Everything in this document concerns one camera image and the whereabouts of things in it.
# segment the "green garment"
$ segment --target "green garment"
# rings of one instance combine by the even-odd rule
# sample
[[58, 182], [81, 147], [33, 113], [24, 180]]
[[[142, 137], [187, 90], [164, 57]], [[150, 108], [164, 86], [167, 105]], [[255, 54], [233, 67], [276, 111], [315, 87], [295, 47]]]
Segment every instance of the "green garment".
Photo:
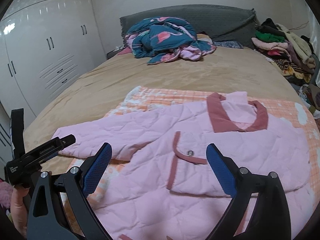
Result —
[[259, 40], [264, 42], [284, 42], [284, 37], [276, 36], [270, 33], [261, 33], [256, 31], [256, 36]]

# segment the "pink jacket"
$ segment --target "pink jacket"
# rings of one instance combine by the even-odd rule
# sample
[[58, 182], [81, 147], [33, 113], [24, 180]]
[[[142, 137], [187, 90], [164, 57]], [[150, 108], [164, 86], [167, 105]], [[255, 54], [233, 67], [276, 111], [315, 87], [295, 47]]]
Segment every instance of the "pink jacket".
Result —
[[110, 116], [59, 128], [53, 137], [68, 134], [76, 143], [61, 154], [89, 157], [108, 142], [113, 158], [130, 160], [92, 207], [114, 239], [205, 239], [230, 202], [207, 163], [210, 143], [252, 173], [278, 173], [287, 192], [292, 237], [312, 213], [303, 130], [268, 114], [258, 101], [247, 102], [246, 92], [226, 98], [213, 93], [206, 102]]

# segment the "textured blue pad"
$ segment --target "textured blue pad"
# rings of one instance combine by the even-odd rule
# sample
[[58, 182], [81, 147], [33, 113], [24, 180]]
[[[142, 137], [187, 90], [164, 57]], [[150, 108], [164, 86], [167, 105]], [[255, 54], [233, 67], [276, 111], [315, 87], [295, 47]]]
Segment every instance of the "textured blue pad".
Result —
[[87, 174], [83, 177], [84, 186], [82, 192], [85, 198], [96, 190], [104, 171], [110, 163], [111, 157], [111, 145], [106, 144], [106, 146], [102, 149], [101, 153], [99, 154], [95, 162], [90, 167]]
[[234, 198], [237, 194], [237, 190], [235, 178], [233, 177], [231, 171], [228, 169], [212, 145], [208, 145], [206, 155], [208, 163], [216, 175], [224, 193]]

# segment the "bed sheet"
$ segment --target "bed sheet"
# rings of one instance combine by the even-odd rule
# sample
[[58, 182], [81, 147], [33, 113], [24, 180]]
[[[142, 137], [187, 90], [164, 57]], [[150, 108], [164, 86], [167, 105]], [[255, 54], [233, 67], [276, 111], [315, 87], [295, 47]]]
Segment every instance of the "bed sheet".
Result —
[[[202, 101], [205, 100], [206, 97], [211, 93], [212, 92], [153, 89], [139, 86], [129, 92], [125, 97], [125, 100], [120, 103], [115, 109], [110, 110], [105, 115], [105, 117], [113, 114], [121, 115], [135, 111], [151, 111], [153, 109], [170, 106], [172, 104], [182, 104], [191, 101]], [[290, 122], [294, 127], [304, 129], [310, 152], [311, 175], [309, 184], [314, 193], [314, 210], [320, 200], [320, 175], [318, 165], [318, 155], [320, 151], [320, 134], [312, 114], [305, 106], [297, 102], [255, 97], [248, 97], [248, 99], [258, 100], [267, 108], [268, 113], [281, 118], [286, 122]], [[84, 160], [81, 159], [73, 159], [68, 169], [73, 166], [80, 166], [83, 161]], [[112, 163], [108, 166], [105, 173], [103, 174], [96, 191], [88, 196], [87, 199], [90, 204], [94, 205], [95, 203], [100, 201], [105, 191], [108, 189], [110, 181], [119, 174], [124, 166], [125, 162], [112, 160]], [[63, 201], [65, 203], [67, 216], [73, 229], [76, 232], [79, 232], [80, 229], [72, 214], [70, 205], [65, 195], [63, 195]]]

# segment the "gray headboard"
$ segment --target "gray headboard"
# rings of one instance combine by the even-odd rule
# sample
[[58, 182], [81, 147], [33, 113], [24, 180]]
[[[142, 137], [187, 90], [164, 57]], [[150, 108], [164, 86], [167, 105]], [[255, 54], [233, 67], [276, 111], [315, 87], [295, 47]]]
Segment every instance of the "gray headboard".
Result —
[[255, 10], [212, 4], [169, 6], [121, 17], [122, 38], [135, 23], [156, 16], [186, 19], [197, 33], [206, 32], [213, 41], [238, 41], [253, 49], [251, 38], [255, 36]]

